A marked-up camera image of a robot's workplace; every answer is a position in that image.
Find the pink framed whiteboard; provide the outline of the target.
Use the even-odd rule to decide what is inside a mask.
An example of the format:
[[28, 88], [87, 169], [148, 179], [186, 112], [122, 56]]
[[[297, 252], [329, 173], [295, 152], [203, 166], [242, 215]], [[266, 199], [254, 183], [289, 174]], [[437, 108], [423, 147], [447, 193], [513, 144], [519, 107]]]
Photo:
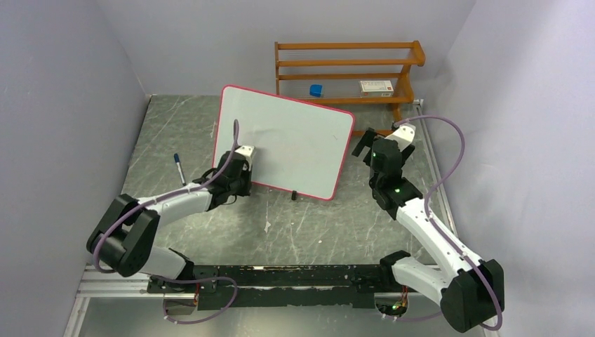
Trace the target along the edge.
[[328, 201], [335, 197], [355, 117], [351, 112], [228, 85], [221, 91], [212, 163], [239, 145], [255, 148], [252, 181]]

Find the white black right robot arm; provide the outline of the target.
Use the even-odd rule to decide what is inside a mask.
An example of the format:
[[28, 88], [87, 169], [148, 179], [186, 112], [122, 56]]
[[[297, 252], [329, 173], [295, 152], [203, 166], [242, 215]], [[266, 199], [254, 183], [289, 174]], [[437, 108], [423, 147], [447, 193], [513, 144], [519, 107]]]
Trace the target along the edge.
[[380, 261], [379, 283], [388, 290], [414, 289], [440, 307], [440, 313], [456, 331], [475, 326], [487, 329], [486, 321], [502, 323], [504, 270], [496, 260], [484, 260], [467, 248], [429, 207], [403, 166], [414, 151], [415, 128], [398, 127], [385, 136], [370, 128], [363, 132], [352, 154], [367, 151], [364, 164], [370, 169], [368, 185], [377, 205], [404, 226], [434, 259], [434, 269], [409, 253], [397, 251]]

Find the white blue whiteboard marker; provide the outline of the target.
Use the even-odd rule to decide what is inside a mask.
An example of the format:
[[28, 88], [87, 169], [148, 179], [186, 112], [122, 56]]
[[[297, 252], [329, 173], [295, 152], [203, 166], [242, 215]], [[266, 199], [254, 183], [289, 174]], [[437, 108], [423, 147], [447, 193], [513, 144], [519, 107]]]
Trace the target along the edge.
[[179, 154], [178, 153], [175, 153], [173, 155], [173, 158], [174, 158], [174, 162], [175, 162], [175, 165], [177, 167], [177, 170], [178, 170], [180, 181], [181, 181], [182, 185], [185, 186], [187, 184], [187, 180], [185, 178], [185, 173], [184, 173], [183, 168], [182, 168], [182, 163], [180, 161]]

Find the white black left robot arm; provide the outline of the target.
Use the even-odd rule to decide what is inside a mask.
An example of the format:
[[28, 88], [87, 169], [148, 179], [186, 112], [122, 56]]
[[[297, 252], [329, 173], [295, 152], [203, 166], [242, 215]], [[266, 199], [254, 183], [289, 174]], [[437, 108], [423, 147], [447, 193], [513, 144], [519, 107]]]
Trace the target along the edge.
[[190, 289], [194, 263], [177, 251], [155, 247], [156, 233], [162, 225], [212, 211], [230, 197], [249, 196], [254, 153], [249, 145], [227, 151], [217, 167], [177, 190], [139, 199], [116, 197], [86, 244], [95, 269], [122, 277], [154, 275], [175, 291]]

